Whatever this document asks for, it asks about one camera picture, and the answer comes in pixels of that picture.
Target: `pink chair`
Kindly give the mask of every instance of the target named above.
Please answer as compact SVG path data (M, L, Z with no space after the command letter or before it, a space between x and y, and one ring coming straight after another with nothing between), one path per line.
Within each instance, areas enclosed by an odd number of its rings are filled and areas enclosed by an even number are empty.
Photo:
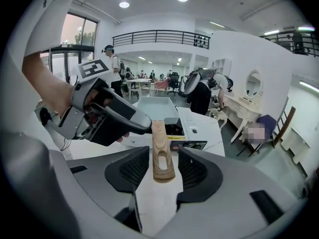
M155 94L156 92L159 90L159 89L164 89L165 93L168 89L168 86L169 86L169 81L170 81L170 77L167 77L167 79L165 81L159 81L159 82L155 82L155 86L156 86L156 91L155 91Z

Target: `round mirror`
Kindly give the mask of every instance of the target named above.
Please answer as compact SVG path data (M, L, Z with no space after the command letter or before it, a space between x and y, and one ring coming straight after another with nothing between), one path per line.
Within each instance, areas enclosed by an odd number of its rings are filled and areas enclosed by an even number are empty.
M260 74L252 72L247 78L246 94L251 98L254 97L260 89L260 83Z

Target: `person with vr headset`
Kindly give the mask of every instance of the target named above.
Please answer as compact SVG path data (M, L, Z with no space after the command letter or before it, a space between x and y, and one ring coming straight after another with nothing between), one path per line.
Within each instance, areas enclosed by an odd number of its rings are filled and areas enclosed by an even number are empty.
M234 82L229 79L227 76L224 76L220 73L215 73L213 76L215 86L211 89L219 90L218 101L219 108L224 109L224 94L227 90L231 92L231 88L234 85ZM208 79L200 80L197 84L194 91L191 93L191 106L190 109L193 113L206 115L209 107L211 89L208 84Z
M121 91L122 79L120 76L121 62L117 55L114 54L114 47L112 45L107 45L104 49L105 55L109 57L112 63L113 70L113 81L111 83L111 88L114 89L115 93L118 94L121 98L123 97Z

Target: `label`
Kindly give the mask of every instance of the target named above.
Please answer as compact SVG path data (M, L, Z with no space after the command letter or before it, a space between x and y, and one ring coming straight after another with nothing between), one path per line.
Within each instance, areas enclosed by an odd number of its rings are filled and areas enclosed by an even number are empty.
M173 135L168 135L167 138L169 140L186 140L185 136L173 136Z

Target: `glass door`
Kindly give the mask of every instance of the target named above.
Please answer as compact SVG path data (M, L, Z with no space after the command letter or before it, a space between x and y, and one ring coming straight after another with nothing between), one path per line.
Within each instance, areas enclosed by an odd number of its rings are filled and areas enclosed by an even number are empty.
M81 64L81 51L67 52L67 66L69 74L69 83L75 85L77 82L76 66Z
M42 54L41 58L47 66L48 52ZM81 50L51 50L50 52L50 70L60 80L75 85L78 77L76 66L94 59L94 53L91 51Z

